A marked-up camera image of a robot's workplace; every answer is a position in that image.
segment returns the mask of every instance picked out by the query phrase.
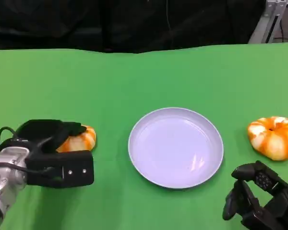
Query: orange and white pumpkin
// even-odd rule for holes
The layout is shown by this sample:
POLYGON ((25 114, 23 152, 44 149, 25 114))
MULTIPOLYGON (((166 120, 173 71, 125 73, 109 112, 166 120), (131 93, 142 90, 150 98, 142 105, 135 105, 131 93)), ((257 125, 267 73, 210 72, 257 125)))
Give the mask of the orange and white pumpkin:
POLYGON ((90 126, 84 127, 86 127, 84 133, 75 137, 68 137, 67 140, 57 148, 57 152, 92 150, 96 144, 96 132, 90 126))
POLYGON ((274 161, 288 159, 288 118, 260 118, 248 126, 254 149, 274 161))

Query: cable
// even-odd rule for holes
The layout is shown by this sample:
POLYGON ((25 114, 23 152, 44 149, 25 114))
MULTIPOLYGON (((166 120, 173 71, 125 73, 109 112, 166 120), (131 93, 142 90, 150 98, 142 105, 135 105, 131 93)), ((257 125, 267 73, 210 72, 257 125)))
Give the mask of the cable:
POLYGON ((282 42, 284 42, 284 30, 283 30, 283 23, 282 23, 282 20, 280 20, 280 32, 282 33, 282 42))
POLYGON ((168 0, 166 0, 166 14, 167 14, 168 32, 169 32, 169 35, 171 37, 171 46, 170 46, 170 48, 173 49, 174 48, 174 36, 173 36, 173 31, 172 31, 172 28, 171 28, 171 24, 169 23, 169 18, 168 18, 168 0))
POLYGON ((31 173, 31 174, 38 174, 38 175, 45 175, 45 173, 47 171, 49 171, 48 169, 45 170, 30 170, 15 164, 10 164, 10 163, 6 163, 6 162, 0 162, 0 168, 9 168, 9 169, 15 169, 18 171, 22 171, 22 172, 26 172, 26 173, 31 173))
POLYGON ((15 131, 14 131, 12 128, 5 126, 5 127, 2 127, 2 128, 0 129, 0 137, 1 137, 1 133, 2 133, 4 130, 10 131, 11 133, 13 133, 14 136, 16 136, 16 133, 15 133, 15 131))
POLYGON ((284 39, 284 40, 288 40, 288 37, 275 37, 274 39, 284 39))
POLYGON ((284 42, 285 40, 288 40, 288 37, 284 36, 284 29, 283 29, 282 20, 280 20, 280 22, 279 22, 279 27, 280 27, 280 32, 281 32, 282 36, 281 37, 275 37, 274 39, 282 39, 282 42, 284 42))

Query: white plate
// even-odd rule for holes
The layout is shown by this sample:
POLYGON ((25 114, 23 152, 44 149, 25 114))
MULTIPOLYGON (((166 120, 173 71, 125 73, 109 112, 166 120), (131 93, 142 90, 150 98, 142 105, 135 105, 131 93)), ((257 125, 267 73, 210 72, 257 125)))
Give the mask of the white plate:
POLYGON ((189 188, 213 176, 223 159, 215 126, 184 108, 164 108, 142 117, 129 136, 128 151, 137 171, 167 188, 189 188))

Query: green table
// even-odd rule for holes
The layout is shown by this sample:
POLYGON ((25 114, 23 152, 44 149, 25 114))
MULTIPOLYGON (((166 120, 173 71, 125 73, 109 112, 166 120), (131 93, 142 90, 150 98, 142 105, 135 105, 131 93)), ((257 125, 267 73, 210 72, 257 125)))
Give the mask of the green table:
MULTIPOLYGON (((95 183, 55 190, 27 186, 1 230, 239 230, 222 220, 233 169, 261 160, 288 182, 288 161, 252 150, 246 126, 288 117, 288 44, 210 46, 134 54, 80 50, 0 51, 0 127, 33 118, 93 126, 95 183), (132 166, 129 133, 162 107, 185 107, 210 119, 224 142, 215 176, 176 191, 145 180, 132 166)), ((262 204, 271 197, 254 185, 262 204)))

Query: plate rim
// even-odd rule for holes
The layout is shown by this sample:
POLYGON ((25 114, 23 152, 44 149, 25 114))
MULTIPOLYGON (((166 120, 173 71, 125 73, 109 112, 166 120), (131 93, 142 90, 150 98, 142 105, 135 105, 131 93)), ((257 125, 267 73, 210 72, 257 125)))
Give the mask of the plate rim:
POLYGON ((160 108, 160 109, 153 110, 153 111, 145 114, 144 116, 142 116, 142 117, 135 123, 135 125, 133 126, 133 128, 132 128, 132 130, 131 130, 131 132, 130 132, 130 134, 129 134, 129 138, 128 138, 128 155, 129 155, 129 158, 130 158, 130 160, 131 160, 132 165, 134 166, 134 168, 135 168, 135 169, 138 171, 138 173, 139 173, 142 177, 144 177, 146 180, 148 180, 148 181, 150 181, 150 182, 152 182, 152 183, 154 183, 154 184, 156 184, 156 185, 159 185, 159 186, 161 186, 161 187, 164 187, 164 188, 186 189, 186 188, 193 188, 193 187, 195 187, 195 186, 198 186, 198 185, 200 185, 200 184, 208 181, 212 176, 214 176, 214 175, 216 174, 216 172, 219 170, 219 168, 220 168, 220 166, 221 166, 221 164, 222 164, 222 162, 223 162, 223 158, 224 158, 224 144, 223 144, 223 139, 222 139, 222 137, 221 137, 220 132, 218 131, 218 129, 215 127, 215 125, 214 125, 210 120, 208 120, 208 119, 207 119, 206 117, 204 117, 203 115, 201 115, 201 114, 199 114, 198 112, 195 112, 195 111, 193 111, 193 110, 191 110, 191 109, 187 109, 187 108, 181 108, 181 107, 165 107, 165 108, 160 108), (160 111, 160 110, 168 110, 168 109, 185 110, 185 111, 192 112, 192 113, 194 113, 194 114, 202 117, 202 118, 205 119, 209 124, 212 125, 212 127, 215 129, 215 131, 217 132, 218 137, 219 137, 220 140, 221 140, 221 147, 222 147, 221 153, 222 153, 222 155, 221 155, 221 160, 220 160, 218 166, 216 167, 215 170, 212 171, 212 173, 211 173, 206 179, 204 179, 204 180, 202 180, 202 181, 200 181, 200 182, 198 182, 198 183, 196 183, 196 184, 194 184, 194 185, 191 185, 191 186, 169 187, 169 186, 166 186, 166 185, 164 185, 164 184, 157 183, 157 182, 155 182, 155 181, 153 181, 153 180, 150 180, 150 179, 148 179, 148 178, 137 168, 137 166, 134 164, 134 161, 133 161, 132 156, 131 156, 131 151, 130 151, 130 148, 131 148, 131 136, 132 136, 132 134, 134 133, 134 130, 135 130, 135 128, 137 127, 137 125, 138 125, 142 120, 144 120, 147 116, 151 115, 152 113, 156 113, 156 112, 158 112, 158 111, 160 111))

